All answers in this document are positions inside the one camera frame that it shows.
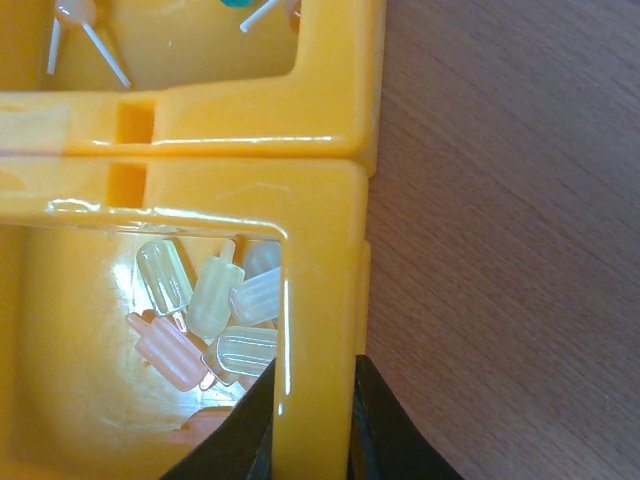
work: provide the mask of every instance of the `white popsicle piece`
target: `white popsicle piece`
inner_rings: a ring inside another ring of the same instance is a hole
[[[280,311],[280,267],[242,282],[229,293],[233,316],[250,327],[278,319]]]
[[[280,242],[259,243],[247,252],[242,262],[247,280],[279,266]]]
[[[249,17],[240,24],[240,30],[247,33],[253,27],[253,24],[259,21],[267,13],[283,0],[267,0],[259,9],[253,12]]]
[[[231,316],[229,292],[244,280],[244,270],[232,263],[234,251],[233,241],[226,240],[220,256],[209,257],[200,269],[186,319],[200,338],[216,338]]]
[[[58,0],[56,2],[56,19],[53,23],[47,73],[51,74],[55,72],[58,57],[58,46],[60,44],[60,24],[67,27],[82,27],[100,54],[107,61],[113,72],[116,74],[120,82],[126,88],[129,88],[131,87],[131,82],[92,27],[96,22],[97,14],[96,5],[92,0]]]

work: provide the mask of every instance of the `miniature popsicle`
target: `miniature popsicle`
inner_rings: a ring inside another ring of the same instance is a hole
[[[127,315],[129,325],[140,334],[136,350],[181,392],[197,386],[209,373],[198,348],[167,317],[145,322],[137,313]]]
[[[229,304],[235,319],[245,327],[277,320],[280,311],[280,267],[232,288]]]
[[[191,415],[182,428],[169,433],[169,442],[197,447],[224,423],[231,407],[204,408]]]
[[[200,270],[189,305],[187,327],[202,338],[216,338],[227,326],[229,291],[244,280],[244,270],[232,262],[235,244],[226,240],[219,257],[209,257]]]
[[[55,6],[55,15],[51,34],[51,46],[49,48],[49,61],[47,63],[48,74],[52,75],[55,73],[58,47],[60,45],[61,25],[67,27],[82,27],[120,82],[126,88],[131,87],[131,82],[92,27],[97,17],[96,5],[92,0],[58,0]]]
[[[239,377],[237,374],[222,368],[222,365],[220,365],[220,362],[218,361],[218,355],[215,348],[216,344],[217,342],[213,342],[209,348],[207,348],[204,354],[200,357],[200,361],[220,383],[228,387],[235,383]]]
[[[253,278],[280,266],[280,242],[262,242],[251,248],[244,257],[242,267],[245,278]]]
[[[136,261],[153,309],[161,316],[173,315],[185,332],[183,312],[191,302],[193,289],[176,246],[170,240],[145,243]]]
[[[276,356],[278,331],[270,328],[228,327],[215,345],[218,362],[225,370],[259,377]]]

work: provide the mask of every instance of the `yellow plastic tray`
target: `yellow plastic tray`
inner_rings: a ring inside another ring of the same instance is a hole
[[[384,3],[304,0],[289,73],[134,92],[37,92],[52,5],[0,3],[0,477],[155,478],[188,451],[167,425],[242,394],[179,394],[133,350],[135,252],[164,236],[192,270],[282,242],[273,476],[344,478]]]

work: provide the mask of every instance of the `small toy pieces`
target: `small toy pieces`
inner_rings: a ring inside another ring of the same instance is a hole
[[[276,356],[278,331],[270,328],[228,327],[218,337],[215,348],[218,362],[225,370],[259,377]]]
[[[131,87],[131,82],[92,27],[96,22],[96,17],[97,9],[92,0],[58,0],[56,2],[55,18],[53,19],[53,30],[51,33],[51,45],[49,47],[47,73],[49,75],[53,75],[56,70],[60,36],[62,35],[61,26],[65,25],[69,28],[82,27],[89,39],[91,39],[100,54],[116,74],[120,82],[126,88],[129,88]]]
[[[180,330],[186,332],[183,315],[193,289],[176,246],[170,240],[145,243],[136,261],[153,309],[160,316],[173,315]]]
[[[226,240],[220,256],[209,257],[200,270],[186,319],[189,330],[199,337],[216,338],[227,326],[229,292],[244,280],[244,270],[232,263],[234,251],[233,241]]]
[[[253,278],[280,266],[280,242],[262,242],[251,248],[244,257],[242,267],[245,278]]]
[[[135,346],[138,353],[181,392],[197,386],[209,373],[201,361],[202,350],[167,317],[148,323],[130,313],[126,319],[140,334]]]
[[[277,320],[280,311],[280,267],[232,288],[229,304],[240,325],[249,327]]]

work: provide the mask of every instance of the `plastic toy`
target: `plastic toy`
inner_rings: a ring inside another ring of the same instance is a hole
[[[229,293],[233,316],[251,326],[277,320],[280,309],[280,267],[242,282]]]
[[[200,269],[186,323],[201,338],[216,338],[229,321],[229,291],[244,279],[244,270],[232,263],[234,250],[235,244],[225,241],[220,256],[208,258]]]
[[[136,261],[153,309],[160,316],[172,315],[178,328],[186,332],[184,312],[193,290],[176,246],[170,240],[146,243]]]
[[[280,266],[280,242],[262,242],[251,248],[244,257],[245,278],[253,278]]]
[[[228,21],[242,10],[217,0],[107,3],[137,91],[118,90],[80,29],[82,42],[60,44],[56,75],[43,75],[51,3],[0,0],[0,468],[159,478],[186,453],[168,426],[244,393],[239,382],[179,392],[132,351],[123,318],[151,308],[135,254],[152,234],[179,239],[195,271],[221,238],[239,252],[280,242],[271,478],[344,479],[353,358],[366,340],[384,1],[304,0],[299,36],[284,14],[243,34]],[[177,21],[196,6],[222,14]],[[162,22],[173,53],[154,63]],[[225,28],[221,61],[206,49],[190,60],[199,32]],[[281,39],[286,49],[271,48]],[[259,42],[269,48],[249,48]],[[96,65],[69,55],[78,45]]]
[[[238,381],[240,378],[237,374],[225,370],[218,360],[215,348],[207,348],[205,353],[200,357],[202,365],[207,368],[209,373],[213,375],[222,385],[229,386]]]
[[[167,317],[147,323],[137,313],[127,315],[127,322],[140,340],[136,350],[181,392],[191,390],[206,376],[200,361],[202,351]]]
[[[97,10],[92,0],[58,0],[55,7],[55,18],[53,20],[53,31],[51,33],[51,45],[49,47],[49,62],[47,73],[53,75],[56,70],[58,59],[58,48],[62,35],[62,25],[66,27],[81,27],[100,54],[107,61],[120,82],[126,87],[131,86],[131,82],[122,71],[116,59],[109,53],[107,47],[102,43],[92,25],[96,22]]]
[[[254,327],[228,327],[207,349],[205,358],[215,350],[225,370],[239,375],[259,377],[276,356],[277,330]]]
[[[253,0],[221,0],[227,7],[241,8],[248,7]]]

